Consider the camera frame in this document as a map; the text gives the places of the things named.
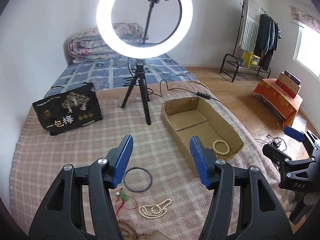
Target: orange tablecloth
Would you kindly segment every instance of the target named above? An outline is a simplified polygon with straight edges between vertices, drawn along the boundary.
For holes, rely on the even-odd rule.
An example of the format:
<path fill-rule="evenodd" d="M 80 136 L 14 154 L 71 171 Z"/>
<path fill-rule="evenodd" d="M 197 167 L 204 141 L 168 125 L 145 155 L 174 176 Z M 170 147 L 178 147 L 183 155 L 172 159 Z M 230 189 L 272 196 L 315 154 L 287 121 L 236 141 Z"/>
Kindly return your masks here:
<path fill-rule="evenodd" d="M 291 126 L 303 99 L 297 95 L 292 98 L 283 88 L 276 84 L 276 79 L 261 80 L 253 94 L 261 95 L 284 117 L 283 127 Z"/>

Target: brown box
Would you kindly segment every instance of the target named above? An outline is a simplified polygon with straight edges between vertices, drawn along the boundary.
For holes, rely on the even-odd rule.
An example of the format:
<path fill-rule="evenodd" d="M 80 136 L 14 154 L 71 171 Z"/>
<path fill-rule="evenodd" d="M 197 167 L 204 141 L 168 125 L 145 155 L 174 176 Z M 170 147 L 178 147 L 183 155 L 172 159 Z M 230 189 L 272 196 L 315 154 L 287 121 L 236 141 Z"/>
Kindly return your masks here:
<path fill-rule="evenodd" d="M 215 140 L 225 140 L 230 146 L 230 153 L 217 155 L 218 159 L 230 160 L 240 151 L 243 141 L 232 128 L 204 99 L 199 97 L 180 98 L 163 103 L 161 119 L 176 142 L 192 173 L 198 178 L 190 150 L 190 138 L 199 136 L 205 148 L 211 148 Z M 217 143 L 216 149 L 226 152 L 222 143 Z"/>
<path fill-rule="evenodd" d="M 291 78 L 286 76 L 283 72 L 280 73 L 278 80 L 285 84 L 296 95 L 299 93 L 301 86 L 297 85 Z"/>

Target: white bead necklace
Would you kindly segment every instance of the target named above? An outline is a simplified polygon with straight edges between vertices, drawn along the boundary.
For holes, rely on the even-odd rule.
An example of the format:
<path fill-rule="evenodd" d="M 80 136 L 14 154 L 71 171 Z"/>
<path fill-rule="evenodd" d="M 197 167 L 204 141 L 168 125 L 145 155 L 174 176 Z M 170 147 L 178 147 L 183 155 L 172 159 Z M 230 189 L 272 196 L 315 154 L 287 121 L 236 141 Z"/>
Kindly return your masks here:
<path fill-rule="evenodd" d="M 226 152 L 219 152 L 217 149 L 216 149 L 216 143 L 218 143 L 218 142 L 222 142 L 222 143 L 224 143 L 225 145 L 226 145 L 226 147 L 227 147 L 227 151 Z M 228 145 L 228 143 L 226 142 L 226 141 L 224 141 L 224 140 L 216 140 L 214 143 L 213 143 L 213 145 L 212 145 L 212 149 L 214 150 L 214 152 L 215 153 L 217 153 L 217 154 L 219 154 L 219 155 L 227 155 L 229 152 L 230 152 L 230 147 L 229 147 L 229 145 Z"/>
<path fill-rule="evenodd" d="M 169 201 L 169 203 L 167 203 L 164 207 L 161 207 L 161 205 L 163 205 L 167 201 Z M 172 203 L 172 200 L 170 198 L 168 198 L 159 204 L 140 206 L 139 213 L 140 213 L 140 215 L 142 215 L 143 217 L 148 218 L 148 219 L 159 218 L 159 217 L 162 217 L 163 215 L 166 214 L 166 212 L 168 211 L 167 206 L 169 206 L 171 203 Z"/>

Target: red box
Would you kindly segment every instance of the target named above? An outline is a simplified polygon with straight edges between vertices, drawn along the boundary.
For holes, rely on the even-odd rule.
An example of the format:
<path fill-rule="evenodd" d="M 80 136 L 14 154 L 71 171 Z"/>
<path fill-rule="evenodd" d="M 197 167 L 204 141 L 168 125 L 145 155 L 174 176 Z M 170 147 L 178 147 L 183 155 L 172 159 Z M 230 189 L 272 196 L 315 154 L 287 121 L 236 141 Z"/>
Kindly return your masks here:
<path fill-rule="evenodd" d="M 290 88 L 288 88 L 285 84 L 283 84 L 280 80 L 277 79 L 276 83 L 282 87 L 290 96 L 293 98 L 296 97 L 297 94 L 295 94 Z"/>

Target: screw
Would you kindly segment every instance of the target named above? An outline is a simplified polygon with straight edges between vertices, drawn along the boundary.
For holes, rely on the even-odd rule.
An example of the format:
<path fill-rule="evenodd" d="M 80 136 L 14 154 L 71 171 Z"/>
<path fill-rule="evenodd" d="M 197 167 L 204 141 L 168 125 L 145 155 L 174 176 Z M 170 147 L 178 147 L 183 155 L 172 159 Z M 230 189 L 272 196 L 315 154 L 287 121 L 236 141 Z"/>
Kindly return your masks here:
<path fill-rule="evenodd" d="M 107 163 L 107 159 L 106 158 L 102 158 L 102 159 L 99 159 L 98 160 L 98 163 L 100 164 L 100 165 L 103 165 L 103 164 L 106 164 Z"/>
<path fill-rule="evenodd" d="M 72 165 L 71 164 L 67 164 L 66 166 L 63 167 L 63 169 L 65 171 L 70 171 L 72 169 Z"/>
<path fill-rule="evenodd" d="M 225 162 L 224 160 L 222 160 L 222 159 L 216 160 L 216 163 L 217 163 L 218 165 L 225 165 L 225 164 L 226 164 L 226 162 Z"/>
<path fill-rule="evenodd" d="M 253 172 L 258 172 L 259 168 L 257 166 L 251 166 L 250 170 L 252 170 Z"/>

